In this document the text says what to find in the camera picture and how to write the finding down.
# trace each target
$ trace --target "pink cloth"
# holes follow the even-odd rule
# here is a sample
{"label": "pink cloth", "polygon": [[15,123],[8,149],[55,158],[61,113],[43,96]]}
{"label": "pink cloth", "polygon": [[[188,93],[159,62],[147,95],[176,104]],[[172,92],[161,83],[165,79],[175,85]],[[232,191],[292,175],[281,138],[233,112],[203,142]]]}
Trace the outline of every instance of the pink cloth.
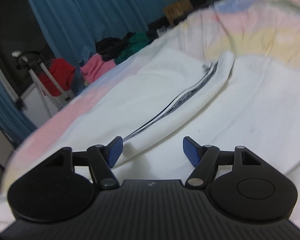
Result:
{"label": "pink cloth", "polygon": [[107,73],[109,70],[113,69],[116,66],[114,60],[103,61],[101,55],[98,53],[93,55],[86,65],[80,68],[80,72],[83,78],[91,84],[103,74]]}

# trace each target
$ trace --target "curtain fold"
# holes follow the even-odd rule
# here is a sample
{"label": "curtain fold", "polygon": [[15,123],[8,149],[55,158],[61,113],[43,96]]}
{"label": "curtain fold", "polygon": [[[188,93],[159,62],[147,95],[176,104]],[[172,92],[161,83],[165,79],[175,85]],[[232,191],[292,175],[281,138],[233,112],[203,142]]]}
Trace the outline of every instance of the curtain fold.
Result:
{"label": "curtain fold", "polygon": [[0,82],[0,128],[20,145],[35,129],[36,126],[11,101]]}
{"label": "curtain fold", "polygon": [[79,68],[107,37],[147,30],[178,0],[28,0],[56,57]]}

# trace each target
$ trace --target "curtain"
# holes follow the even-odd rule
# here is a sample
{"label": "curtain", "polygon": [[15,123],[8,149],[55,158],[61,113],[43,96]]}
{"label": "curtain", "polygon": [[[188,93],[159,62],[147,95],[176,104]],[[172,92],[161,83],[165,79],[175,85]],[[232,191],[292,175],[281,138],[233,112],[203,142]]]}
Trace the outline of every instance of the curtain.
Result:
{"label": "curtain", "polygon": [[28,0],[49,46],[79,68],[107,37],[142,32],[178,0]]}
{"label": "curtain", "polygon": [[35,125],[15,107],[0,82],[0,129],[14,144],[20,145],[35,129]]}

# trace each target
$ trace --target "ribbed black surface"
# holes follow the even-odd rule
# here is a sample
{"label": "ribbed black surface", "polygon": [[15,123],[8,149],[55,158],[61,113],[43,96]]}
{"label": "ribbed black surface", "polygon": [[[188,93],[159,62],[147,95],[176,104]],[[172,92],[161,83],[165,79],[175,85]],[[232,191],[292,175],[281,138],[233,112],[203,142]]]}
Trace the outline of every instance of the ribbed black surface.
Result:
{"label": "ribbed black surface", "polygon": [[47,225],[17,221],[1,236],[9,240],[300,240],[300,230],[287,220],[249,225],[231,220],[210,204],[202,191],[188,190],[178,180],[127,180],[103,191],[74,219]]}

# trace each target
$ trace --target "red cloth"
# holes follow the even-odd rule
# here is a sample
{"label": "red cloth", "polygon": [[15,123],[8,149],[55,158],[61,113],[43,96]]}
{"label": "red cloth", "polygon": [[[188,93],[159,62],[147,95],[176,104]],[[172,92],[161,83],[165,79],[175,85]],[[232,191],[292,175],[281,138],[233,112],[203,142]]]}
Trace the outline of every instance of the red cloth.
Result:
{"label": "red cloth", "polygon": [[[49,72],[64,91],[70,90],[75,67],[71,66],[63,58],[57,58],[52,60],[52,65],[49,69]],[[58,97],[61,95],[61,92],[53,84],[46,73],[38,75],[38,78],[52,96]]]}
{"label": "red cloth", "polygon": [[113,69],[116,66],[116,63],[114,60],[106,61],[104,62],[102,60],[101,55],[98,53],[93,55],[86,65],[80,68],[80,72],[83,76],[83,78],[91,84],[95,80],[97,80],[99,77],[101,77],[103,74],[108,72],[109,70]]}

